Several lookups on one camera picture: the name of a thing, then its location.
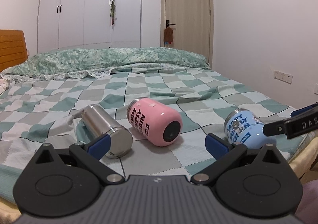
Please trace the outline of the light blue steel cup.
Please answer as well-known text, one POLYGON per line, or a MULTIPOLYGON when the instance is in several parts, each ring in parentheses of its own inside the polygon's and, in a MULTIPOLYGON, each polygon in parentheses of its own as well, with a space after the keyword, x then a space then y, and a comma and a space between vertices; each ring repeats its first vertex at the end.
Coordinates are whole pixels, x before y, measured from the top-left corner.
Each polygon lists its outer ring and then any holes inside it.
POLYGON ((224 133, 230 144, 241 143, 249 149, 260 149, 266 144, 276 145, 276 137, 263 133, 264 123, 247 109, 236 109, 224 122, 224 133))

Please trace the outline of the steel thermos bottle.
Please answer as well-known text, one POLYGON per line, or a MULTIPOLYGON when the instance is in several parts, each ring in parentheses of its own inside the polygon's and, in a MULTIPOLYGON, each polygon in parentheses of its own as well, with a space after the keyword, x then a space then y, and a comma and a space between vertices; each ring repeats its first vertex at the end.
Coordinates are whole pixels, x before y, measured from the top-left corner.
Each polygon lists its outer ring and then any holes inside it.
POLYGON ((81 119, 93 137, 93 140, 85 145, 85 150, 95 159, 100 160, 103 156, 117 159, 126 155, 132 148, 132 134, 101 106, 88 105, 83 109, 81 119))

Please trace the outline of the pink steel cup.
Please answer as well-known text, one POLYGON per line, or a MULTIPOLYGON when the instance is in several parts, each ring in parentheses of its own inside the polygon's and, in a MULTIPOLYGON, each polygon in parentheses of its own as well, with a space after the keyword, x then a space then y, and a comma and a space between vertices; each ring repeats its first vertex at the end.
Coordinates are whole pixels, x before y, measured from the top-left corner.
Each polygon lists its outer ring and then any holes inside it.
POLYGON ((134 99, 127 108, 127 120, 155 146, 172 144, 179 136, 183 122, 180 113, 153 99, 134 99))

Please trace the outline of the beige mattress pad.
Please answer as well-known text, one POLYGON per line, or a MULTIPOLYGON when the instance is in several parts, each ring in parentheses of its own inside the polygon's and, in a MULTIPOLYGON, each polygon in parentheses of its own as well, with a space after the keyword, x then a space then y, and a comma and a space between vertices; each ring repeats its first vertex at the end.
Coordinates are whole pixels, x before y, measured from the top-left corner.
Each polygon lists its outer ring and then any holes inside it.
MULTIPOLYGON (((314 131, 308 134, 299 151, 289 161, 289 165, 300 178, 309 171, 312 164, 315 165, 316 157, 317 131, 314 131)), ((20 173, 21 169, 19 168, 1 165, 1 223, 13 223, 21 215, 14 200, 9 198, 9 195, 12 195, 15 177, 18 177, 20 173)))

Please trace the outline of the purple garment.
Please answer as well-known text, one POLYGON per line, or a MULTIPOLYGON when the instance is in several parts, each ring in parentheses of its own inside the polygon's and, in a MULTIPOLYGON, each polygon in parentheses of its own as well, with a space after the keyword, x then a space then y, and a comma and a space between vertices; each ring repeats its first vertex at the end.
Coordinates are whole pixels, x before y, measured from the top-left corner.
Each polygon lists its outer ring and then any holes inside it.
POLYGON ((318 180, 303 185, 303 196, 295 216, 304 223, 318 222, 318 180))

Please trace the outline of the checkered green bed sheet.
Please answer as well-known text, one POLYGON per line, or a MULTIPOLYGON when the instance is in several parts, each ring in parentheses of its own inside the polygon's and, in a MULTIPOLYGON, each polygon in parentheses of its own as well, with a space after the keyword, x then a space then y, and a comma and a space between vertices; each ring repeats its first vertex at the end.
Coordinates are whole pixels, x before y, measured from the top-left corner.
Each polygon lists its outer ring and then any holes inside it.
POLYGON ((12 189, 38 148, 64 149, 93 140, 82 121, 84 109, 104 110, 132 134, 132 148, 102 162, 122 175, 193 175, 214 159, 205 137, 214 133, 238 141, 251 126, 235 110, 249 110, 258 122, 289 117, 293 108, 211 70, 129 70, 100 77, 13 80, 1 95, 1 197, 12 189))

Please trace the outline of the green floral duvet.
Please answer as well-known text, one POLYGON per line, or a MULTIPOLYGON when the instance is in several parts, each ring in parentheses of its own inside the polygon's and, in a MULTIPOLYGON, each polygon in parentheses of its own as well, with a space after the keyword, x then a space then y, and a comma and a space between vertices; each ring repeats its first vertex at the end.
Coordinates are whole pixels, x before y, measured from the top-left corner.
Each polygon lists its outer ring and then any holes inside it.
POLYGON ((200 68, 210 66, 205 56, 164 47, 67 49, 37 54, 1 72, 1 78, 16 82, 31 80, 102 77, 124 68, 200 68))

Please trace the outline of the brown plush door hanger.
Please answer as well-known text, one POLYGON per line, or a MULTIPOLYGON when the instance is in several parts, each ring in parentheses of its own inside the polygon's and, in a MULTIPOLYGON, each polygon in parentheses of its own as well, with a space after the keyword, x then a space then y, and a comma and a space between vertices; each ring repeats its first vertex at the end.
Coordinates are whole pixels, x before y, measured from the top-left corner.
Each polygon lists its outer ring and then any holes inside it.
POLYGON ((163 37, 164 46, 171 45, 173 41, 174 41, 173 29, 170 26, 168 26, 164 29, 164 37, 163 37))

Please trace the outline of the orange wooden headboard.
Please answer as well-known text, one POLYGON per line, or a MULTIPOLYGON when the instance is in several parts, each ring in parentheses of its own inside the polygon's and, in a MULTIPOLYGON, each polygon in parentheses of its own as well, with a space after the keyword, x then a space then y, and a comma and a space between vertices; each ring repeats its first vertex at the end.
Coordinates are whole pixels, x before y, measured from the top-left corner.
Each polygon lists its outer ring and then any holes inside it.
POLYGON ((0 71, 16 66, 28 59, 24 32, 0 30, 0 71))

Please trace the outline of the beige wooden door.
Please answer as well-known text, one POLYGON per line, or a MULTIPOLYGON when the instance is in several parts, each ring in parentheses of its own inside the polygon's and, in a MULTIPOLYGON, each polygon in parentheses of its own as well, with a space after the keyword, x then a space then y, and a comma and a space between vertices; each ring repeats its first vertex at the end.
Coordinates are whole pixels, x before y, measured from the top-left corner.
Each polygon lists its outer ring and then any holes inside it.
POLYGON ((213 56, 213 0, 161 0, 161 46, 213 56), (174 41, 164 46, 164 29, 173 29, 174 41))

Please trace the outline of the white wardrobe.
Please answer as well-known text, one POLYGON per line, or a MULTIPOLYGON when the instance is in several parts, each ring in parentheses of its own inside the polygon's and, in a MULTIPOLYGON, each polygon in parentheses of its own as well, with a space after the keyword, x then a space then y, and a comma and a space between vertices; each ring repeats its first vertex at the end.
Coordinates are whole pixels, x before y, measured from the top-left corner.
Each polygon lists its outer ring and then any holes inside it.
POLYGON ((39 0, 37 51, 141 46, 142 0, 39 0))

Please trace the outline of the green charm on wardrobe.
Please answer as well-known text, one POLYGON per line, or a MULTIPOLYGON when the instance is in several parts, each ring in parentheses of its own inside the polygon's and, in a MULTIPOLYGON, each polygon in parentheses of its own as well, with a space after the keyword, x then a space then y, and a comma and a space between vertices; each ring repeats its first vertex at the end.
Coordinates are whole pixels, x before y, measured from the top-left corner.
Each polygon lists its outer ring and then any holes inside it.
POLYGON ((116 12, 116 3, 115 0, 110 0, 110 19, 111 19, 111 27, 115 25, 115 12, 116 12))

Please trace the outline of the white wall socket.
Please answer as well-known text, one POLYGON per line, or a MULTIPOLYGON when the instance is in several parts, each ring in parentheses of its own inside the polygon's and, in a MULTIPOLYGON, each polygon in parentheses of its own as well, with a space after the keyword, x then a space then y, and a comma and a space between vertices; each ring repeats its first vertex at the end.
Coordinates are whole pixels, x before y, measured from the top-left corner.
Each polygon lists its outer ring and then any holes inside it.
POLYGON ((274 71, 274 78, 285 83, 292 84, 293 76, 291 74, 283 73, 280 71, 274 71))

